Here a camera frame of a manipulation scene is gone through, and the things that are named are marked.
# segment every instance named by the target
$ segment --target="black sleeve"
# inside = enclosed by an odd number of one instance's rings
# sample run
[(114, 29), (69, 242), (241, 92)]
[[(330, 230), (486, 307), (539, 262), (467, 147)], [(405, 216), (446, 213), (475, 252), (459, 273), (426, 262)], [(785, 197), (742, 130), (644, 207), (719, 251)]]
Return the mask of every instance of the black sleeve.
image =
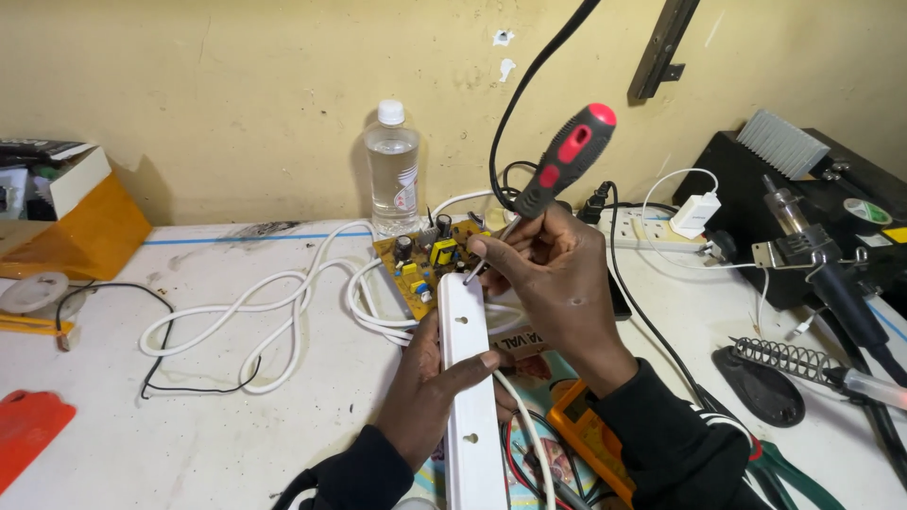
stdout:
[(346, 452), (299, 474), (273, 510), (288, 510), (299, 493), (315, 487), (315, 498), (299, 510), (390, 510), (412, 485), (406, 461), (380, 430), (366, 425)]
[(728, 425), (706, 425), (645, 359), (633, 379), (590, 404), (623, 445), (636, 510), (767, 508), (743, 481), (746, 437)]

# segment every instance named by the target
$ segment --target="plastic water bottle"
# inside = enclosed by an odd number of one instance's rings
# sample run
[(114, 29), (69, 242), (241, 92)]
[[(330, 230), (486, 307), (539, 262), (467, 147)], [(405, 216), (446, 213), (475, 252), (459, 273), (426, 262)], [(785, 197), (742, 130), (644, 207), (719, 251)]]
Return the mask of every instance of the plastic water bottle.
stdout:
[(403, 104), (392, 99), (378, 104), (378, 122), (363, 139), (372, 171), (372, 223), (379, 234), (398, 236), (418, 230), (416, 181), (419, 174), (419, 133), (404, 126)]

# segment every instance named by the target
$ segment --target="red and black screwdriver handle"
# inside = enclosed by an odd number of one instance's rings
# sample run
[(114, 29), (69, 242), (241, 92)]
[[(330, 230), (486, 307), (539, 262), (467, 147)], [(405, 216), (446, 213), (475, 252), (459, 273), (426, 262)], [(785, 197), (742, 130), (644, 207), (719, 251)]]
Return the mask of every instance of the red and black screwdriver handle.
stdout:
[(558, 193), (599, 159), (616, 125), (614, 111), (601, 103), (587, 105), (567, 121), (541, 155), (532, 180), (513, 203), (516, 212), (528, 220), (541, 216)]

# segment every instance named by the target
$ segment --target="workbench surface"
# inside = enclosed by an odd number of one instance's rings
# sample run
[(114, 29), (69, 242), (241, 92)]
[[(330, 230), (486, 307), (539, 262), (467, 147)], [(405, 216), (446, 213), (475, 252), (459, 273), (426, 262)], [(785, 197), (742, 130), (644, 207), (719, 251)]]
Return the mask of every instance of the workbench surface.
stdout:
[[(177, 309), (229, 303), (278, 270), (310, 267), (317, 247), (343, 223), (156, 229), (117, 280), (146, 284)], [(337, 238), (327, 251), (328, 258), (342, 256), (357, 264), (372, 254), (371, 239), (361, 229)], [(701, 263), (695, 255), (668, 256)], [(735, 271), (687, 270), (650, 251), (618, 250), (618, 262), (637, 302), (697, 381), (757, 436), (776, 443), (849, 510), (907, 507), (907, 493), (861, 409), (823, 387), (795, 381), (806, 400), (806, 418), (781, 429), (754, 418), (734, 396), (710, 355), (730, 345), (728, 336), (756, 336), (759, 295)], [(139, 351), (137, 340), (167, 310), (137, 289), (99, 289), (89, 296), (74, 319), (79, 343), (72, 352), (57, 351), (50, 337), (0, 333), (0, 397), (20, 388), (51, 390), (78, 410), (0, 495), (0, 510), (269, 509), (299, 471), (346, 448), (362, 425), (375, 418), (395, 373), (399, 348), (360, 328), (342, 305), (348, 277), (339, 267), (318, 277), (316, 296), (304, 314), (306, 350), (297, 371), (283, 386), (260, 396), (150, 390), (150, 400), (139, 399), (141, 381), (154, 359)], [(372, 271), (369, 280), (382, 315), (403, 318), (402, 301), (391, 292), (383, 271)], [(5, 281), (0, 289), (11, 283)], [(294, 280), (280, 280), (255, 301), (278, 300), (296, 286)], [(504, 300), (515, 302), (515, 297)], [(907, 331), (907, 322), (884, 302), (875, 299), (873, 305)], [(165, 358), (152, 383), (235, 386), (243, 359), (288, 314), (289, 306), (238, 314), (195, 348)], [(779, 313), (766, 306), (766, 338), (782, 340), (804, 318), (802, 312)], [(171, 344), (194, 336), (214, 319), (181, 319)], [(618, 328), (635, 355), (647, 358), (669, 387), (691, 399), (667, 354), (636, 315)], [(886, 328), (895, 356), (907, 359), (907, 341)], [(815, 330), (795, 343), (820, 348)], [(279, 375), (289, 351), (286, 332), (265, 351), (255, 382)], [(839, 349), (833, 353), (840, 356)], [(893, 411), (892, 416), (907, 437), (904, 414)], [(412, 494), (433, 497), (416, 485)], [(814, 508), (796, 491), (792, 494), (800, 508)]]

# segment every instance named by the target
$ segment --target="blue tape line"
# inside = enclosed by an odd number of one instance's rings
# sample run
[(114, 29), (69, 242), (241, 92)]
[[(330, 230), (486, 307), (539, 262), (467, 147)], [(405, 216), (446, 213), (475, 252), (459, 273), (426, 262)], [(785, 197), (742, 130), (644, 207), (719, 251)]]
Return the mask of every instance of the blue tape line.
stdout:
[[(296, 234), (289, 236), (259, 236), (259, 237), (218, 237), (208, 239), (174, 239), (174, 240), (146, 240), (142, 246), (158, 244), (203, 244), (211, 242), (252, 242), (254, 240), (284, 240), (284, 239), (324, 239), (330, 234)], [(372, 232), (341, 232), (337, 237), (364, 237), (371, 236)]]
[(901, 333), (901, 330), (897, 329), (892, 324), (892, 322), (890, 320), (888, 320), (888, 318), (886, 318), (884, 315), (882, 315), (882, 313), (879, 312), (879, 310), (875, 309), (875, 307), (869, 301), (866, 301), (866, 304), (869, 306), (869, 309), (873, 311), (873, 313), (875, 314), (875, 317), (878, 317), (879, 320), (882, 323), (884, 323), (885, 326), (888, 326), (889, 328), (893, 329), (894, 332), (897, 333), (899, 337), (901, 337), (901, 340), (907, 342), (907, 335), (904, 335), (903, 333)]

